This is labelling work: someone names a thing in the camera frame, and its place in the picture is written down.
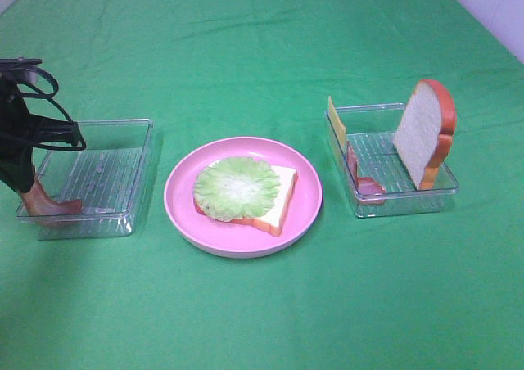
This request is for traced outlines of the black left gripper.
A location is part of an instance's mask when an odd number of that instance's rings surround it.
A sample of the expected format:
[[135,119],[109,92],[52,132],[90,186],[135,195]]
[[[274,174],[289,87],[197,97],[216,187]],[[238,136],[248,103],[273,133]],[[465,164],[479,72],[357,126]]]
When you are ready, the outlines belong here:
[[[34,185],[33,149],[79,151],[80,128],[55,100],[56,79],[42,69],[40,58],[1,59],[1,181],[14,192]],[[26,100],[44,100],[63,120],[29,111]]]

